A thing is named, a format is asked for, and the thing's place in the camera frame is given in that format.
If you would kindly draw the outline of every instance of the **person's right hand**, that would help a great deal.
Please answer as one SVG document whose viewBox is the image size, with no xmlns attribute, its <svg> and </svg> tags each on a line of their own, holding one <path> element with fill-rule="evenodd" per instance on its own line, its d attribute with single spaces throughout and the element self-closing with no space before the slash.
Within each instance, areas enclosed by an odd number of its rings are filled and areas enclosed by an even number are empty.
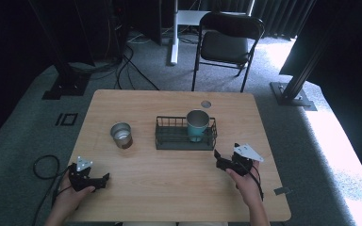
<svg viewBox="0 0 362 226">
<path fill-rule="evenodd" d="M 258 170 L 258 161 L 254 161 L 254 167 Z M 226 172 L 231 176 L 235 183 L 237 183 L 237 188 L 242 195 L 245 204 L 252 207 L 257 206 L 260 202 L 262 202 L 257 183 L 250 174 L 246 174 L 242 177 L 232 169 L 227 169 Z M 256 180 L 259 181 L 258 172 L 254 168 L 251 169 L 251 173 L 254 175 Z"/>
</svg>

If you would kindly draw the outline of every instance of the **teal cup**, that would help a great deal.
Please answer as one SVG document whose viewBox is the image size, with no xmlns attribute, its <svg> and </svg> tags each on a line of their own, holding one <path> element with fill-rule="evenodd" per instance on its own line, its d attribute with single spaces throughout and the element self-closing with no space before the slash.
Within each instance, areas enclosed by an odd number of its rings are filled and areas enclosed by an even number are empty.
<svg viewBox="0 0 362 226">
<path fill-rule="evenodd" d="M 205 135 L 210 118 L 203 110 L 192 110 L 187 115 L 188 136 L 192 142 L 199 142 Z"/>
</svg>

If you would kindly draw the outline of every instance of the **metal cup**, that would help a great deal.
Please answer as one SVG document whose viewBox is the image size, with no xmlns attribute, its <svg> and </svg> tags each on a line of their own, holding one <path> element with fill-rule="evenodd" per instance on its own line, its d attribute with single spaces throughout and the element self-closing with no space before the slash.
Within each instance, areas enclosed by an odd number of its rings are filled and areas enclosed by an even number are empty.
<svg viewBox="0 0 362 226">
<path fill-rule="evenodd" d="M 203 110 L 192 110 L 187 115 L 188 136 L 192 142 L 199 142 L 205 134 L 210 118 Z"/>
<path fill-rule="evenodd" d="M 133 140 L 131 137 L 131 126 L 125 122 L 119 122 L 113 125 L 110 130 L 117 147 L 127 149 L 131 147 Z"/>
</svg>

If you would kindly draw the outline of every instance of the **white desk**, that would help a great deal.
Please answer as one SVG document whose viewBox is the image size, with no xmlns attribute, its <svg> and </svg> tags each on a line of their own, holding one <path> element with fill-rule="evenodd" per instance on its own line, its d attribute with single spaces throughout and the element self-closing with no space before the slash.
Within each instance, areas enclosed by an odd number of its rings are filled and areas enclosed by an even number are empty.
<svg viewBox="0 0 362 226">
<path fill-rule="evenodd" d="M 255 0 L 251 0 L 248 6 L 247 14 L 252 14 Z M 174 0 L 174 35 L 173 35 L 173 48 L 172 48 L 172 61 L 173 65 L 177 64 L 178 60 L 178 26 L 179 25 L 199 25 L 208 11 L 195 11 L 195 10 L 178 10 L 178 0 Z"/>
</svg>

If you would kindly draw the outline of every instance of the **black metal basket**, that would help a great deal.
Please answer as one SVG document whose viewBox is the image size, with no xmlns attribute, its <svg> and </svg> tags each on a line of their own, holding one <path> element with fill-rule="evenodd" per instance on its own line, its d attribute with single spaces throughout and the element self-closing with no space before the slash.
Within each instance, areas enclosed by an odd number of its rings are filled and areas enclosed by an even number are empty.
<svg viewBox="0 0 362 226">
<path fill-rule="evenodd" d="M 204 134 L 198 142 L 190 141 L 197 137 L 188 136 L 186 117 L 156 117 L 156 148 L 158 150 L 197 150 L 212 151 L 216 146 L 216 119 L 210 118 Z"/>
</svg>

